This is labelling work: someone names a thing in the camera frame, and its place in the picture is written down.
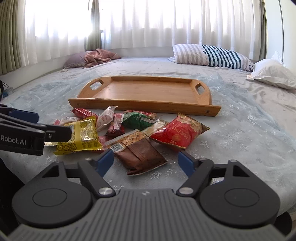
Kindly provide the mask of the yellow snack packet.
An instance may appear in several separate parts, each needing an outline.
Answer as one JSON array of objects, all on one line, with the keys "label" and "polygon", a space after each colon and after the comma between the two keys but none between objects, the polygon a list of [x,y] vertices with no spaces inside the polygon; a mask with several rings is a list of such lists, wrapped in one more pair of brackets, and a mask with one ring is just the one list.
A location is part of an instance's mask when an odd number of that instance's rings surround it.
[{"label": "yellow snack packet", "polygon": [[99,142],[96,119],[94,116],[78,121],[70,121],[61,125],[69,127],[72,131],[70,140],[66,143],[61,142],[45,142],[45,146],[56,147],[55,155],[67,155],[80,151],[95,151],[103,150],[103,145]]}]

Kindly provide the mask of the red wafer packet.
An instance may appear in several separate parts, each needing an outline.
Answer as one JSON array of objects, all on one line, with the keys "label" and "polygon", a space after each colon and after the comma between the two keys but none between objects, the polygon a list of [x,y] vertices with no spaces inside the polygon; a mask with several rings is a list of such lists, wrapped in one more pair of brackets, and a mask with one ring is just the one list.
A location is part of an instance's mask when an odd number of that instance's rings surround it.
[{"label": "red wafer packet", "polygon": [[98,118],[97,114],[93,113],[90,110],[83,109],[83,108],[74,108],[74,109],[71,110],[71,112],[76,117],[81,118],[81,119],[85,119],[85,118],[92,117],[92,116],[94,116],[96,119]]}]

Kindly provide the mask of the red Martha nut bag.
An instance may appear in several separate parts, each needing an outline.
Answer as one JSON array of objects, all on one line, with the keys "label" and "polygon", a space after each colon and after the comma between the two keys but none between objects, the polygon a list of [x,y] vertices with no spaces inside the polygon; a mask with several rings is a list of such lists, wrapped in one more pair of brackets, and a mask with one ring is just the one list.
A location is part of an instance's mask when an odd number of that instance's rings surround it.
[{"label": "red Martha nut bag", "polygon": [[173,150],[185,150],[201,134],[210,130],[201,122],[179,113],[175,119],[149,138]]}]

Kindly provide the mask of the brown nut bar packet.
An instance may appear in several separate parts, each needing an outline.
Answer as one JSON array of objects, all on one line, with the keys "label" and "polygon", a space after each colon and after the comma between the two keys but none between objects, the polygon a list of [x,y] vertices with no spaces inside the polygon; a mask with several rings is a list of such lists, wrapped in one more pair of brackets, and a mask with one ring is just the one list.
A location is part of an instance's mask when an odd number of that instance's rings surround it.
[{"label": "brown nut bar packet", "polygon": [[121,161],[128,176],[147,173],[168,162],[139,130],[113,138],[105,145]]}]

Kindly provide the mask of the pink white candy packet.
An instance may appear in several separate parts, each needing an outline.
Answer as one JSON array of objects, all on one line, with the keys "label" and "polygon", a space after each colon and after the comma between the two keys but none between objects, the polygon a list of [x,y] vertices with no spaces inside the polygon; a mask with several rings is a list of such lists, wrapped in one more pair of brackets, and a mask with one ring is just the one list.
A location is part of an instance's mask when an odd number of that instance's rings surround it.
[{"label": "pink white candy packet", "polygon": [[113,121],[116,108],[117,106],[111,105],[100,114],[96,121],[96,130],[98,132]]}]

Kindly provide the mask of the gold foil snack packet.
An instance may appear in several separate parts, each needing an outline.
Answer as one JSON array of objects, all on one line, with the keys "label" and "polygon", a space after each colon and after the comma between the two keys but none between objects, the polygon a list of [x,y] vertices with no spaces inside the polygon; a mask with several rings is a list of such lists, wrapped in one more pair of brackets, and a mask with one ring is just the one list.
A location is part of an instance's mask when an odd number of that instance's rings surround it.
[{"label": "gold foil snack packet", "polygon": [[151,126],[145,128],[143,131],[141,131],[143,134],[145,134],[147,137],[150,137],[155,132],[159,131],[160,129],[164,128],[169,122],[165,120],[157,120],[154,124]]}]

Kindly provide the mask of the small red chocolate bar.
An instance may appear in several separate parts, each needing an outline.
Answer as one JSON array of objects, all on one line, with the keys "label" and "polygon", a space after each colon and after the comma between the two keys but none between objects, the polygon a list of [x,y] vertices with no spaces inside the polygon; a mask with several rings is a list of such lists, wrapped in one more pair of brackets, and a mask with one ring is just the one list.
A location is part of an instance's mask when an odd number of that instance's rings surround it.
[{"label": "small red chocolate bar", "polygon": [[60,125],[60,121],[59,120],[55,120],[55,122],[53,123],[53,125],[56,125],[56,126]]}]

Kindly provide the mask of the red Biscoff biscuit packet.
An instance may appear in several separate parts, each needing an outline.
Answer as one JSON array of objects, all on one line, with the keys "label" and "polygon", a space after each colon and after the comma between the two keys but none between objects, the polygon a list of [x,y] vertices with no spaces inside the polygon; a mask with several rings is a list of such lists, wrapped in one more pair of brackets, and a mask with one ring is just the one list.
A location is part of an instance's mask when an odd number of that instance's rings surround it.
[{"label": "red Biscoff biscuit packet", "polygon": [[125,127],[122,125],[124,113],[115,113],[113,121],[110,123],[105,134],[108,138],[115,138],[125,133]]}]

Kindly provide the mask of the green snack packet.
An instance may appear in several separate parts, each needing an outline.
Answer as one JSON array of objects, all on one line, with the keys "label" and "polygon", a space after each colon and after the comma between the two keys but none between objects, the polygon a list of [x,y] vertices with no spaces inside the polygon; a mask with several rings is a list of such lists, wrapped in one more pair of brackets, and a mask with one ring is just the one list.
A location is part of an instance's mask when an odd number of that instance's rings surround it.
[{"label": "green snack packet", "polygon": [[126,111],[123,114],[122,125],[125,128],[142,131],[152,126],[156,122],[156,117],[156,113],[135,110]]}]

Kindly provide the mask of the purple pillow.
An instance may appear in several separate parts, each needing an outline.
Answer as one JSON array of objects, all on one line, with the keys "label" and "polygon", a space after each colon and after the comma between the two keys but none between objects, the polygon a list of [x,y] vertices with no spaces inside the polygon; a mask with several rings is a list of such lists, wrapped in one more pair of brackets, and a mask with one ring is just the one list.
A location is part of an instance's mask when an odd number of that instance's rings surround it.
[{"label": "purple pillow", "polygon": [[84,65],[85,65],[84,57],[88,53],[90,53],[90,51],[80,52],[80,53],[76,53],[74,55],[71,55],[71,57],[65,62],[63,68],[69,69],[69,68],[84,67]]}]

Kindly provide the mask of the light blue snowflake bedspread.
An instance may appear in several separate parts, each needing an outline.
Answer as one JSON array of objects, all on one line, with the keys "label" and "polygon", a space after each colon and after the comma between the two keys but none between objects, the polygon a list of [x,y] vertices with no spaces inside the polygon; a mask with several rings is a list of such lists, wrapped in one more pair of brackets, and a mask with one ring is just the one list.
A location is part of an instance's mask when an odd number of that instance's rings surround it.
[{"label": "light blue snowflake bedspread", "polygon": [[216,117],[198,116],[209,130],[188,147],[195,158],[236,159],[280,197],[280,211],[295,214],[295,91],[246,79],[240,70],[178,65],[163,58],[123,58],[90,69],[56,71],[35,79],[3,103],[53,124],[71,115],[69,99],[103,76],[148,75],[198,79],[208,85]]}]

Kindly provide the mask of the pink blanket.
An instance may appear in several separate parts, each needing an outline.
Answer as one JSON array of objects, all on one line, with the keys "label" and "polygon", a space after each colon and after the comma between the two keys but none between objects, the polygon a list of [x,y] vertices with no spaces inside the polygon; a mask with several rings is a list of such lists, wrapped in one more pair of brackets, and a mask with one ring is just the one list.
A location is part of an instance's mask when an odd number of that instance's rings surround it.
[{"label": "pink blanket", "polygon": [[120,58],[121,56],[117,53],[105,49],[96,49],[84,56],[84,68],[91,68]]}]

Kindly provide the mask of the wooden serving tray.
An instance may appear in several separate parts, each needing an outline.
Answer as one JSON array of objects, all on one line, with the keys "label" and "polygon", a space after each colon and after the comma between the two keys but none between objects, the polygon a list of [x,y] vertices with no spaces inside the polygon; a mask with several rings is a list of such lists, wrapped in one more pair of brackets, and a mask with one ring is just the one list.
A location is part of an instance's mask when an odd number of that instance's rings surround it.
[{"label": "wooden serving tray", "polygon": [[209,87],[197,79],[160,76],[106,76],[88,82],[76,98],[73,108],[105,109],[153,113],[183,113],[217,116],[221,107],[212,104]]}]

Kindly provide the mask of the striped pillow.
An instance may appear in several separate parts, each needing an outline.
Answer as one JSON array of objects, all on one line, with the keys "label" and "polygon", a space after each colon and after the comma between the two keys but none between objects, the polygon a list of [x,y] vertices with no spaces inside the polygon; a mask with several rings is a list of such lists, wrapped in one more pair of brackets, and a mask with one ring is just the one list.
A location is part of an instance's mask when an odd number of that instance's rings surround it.
[{"label": "striped pillow", "polygon": [[240,69],[251,72],[253,62],[235,51],[211,45],[176,44],[173,57],[169,60],[177,64],[192,64],[209,67]]}]

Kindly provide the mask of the white pillow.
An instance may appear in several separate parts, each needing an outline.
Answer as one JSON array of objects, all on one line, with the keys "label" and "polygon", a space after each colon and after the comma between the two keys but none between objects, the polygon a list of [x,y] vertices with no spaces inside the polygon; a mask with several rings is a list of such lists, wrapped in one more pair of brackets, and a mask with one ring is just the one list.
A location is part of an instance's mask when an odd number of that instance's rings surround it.
[{"label": "white pillow", "polygon": [[286,68],[278,51],[275,51],[271,59],[256,62],[253,71],[246,79],[287,90],[295,90],[296,85],[295,75]]}]

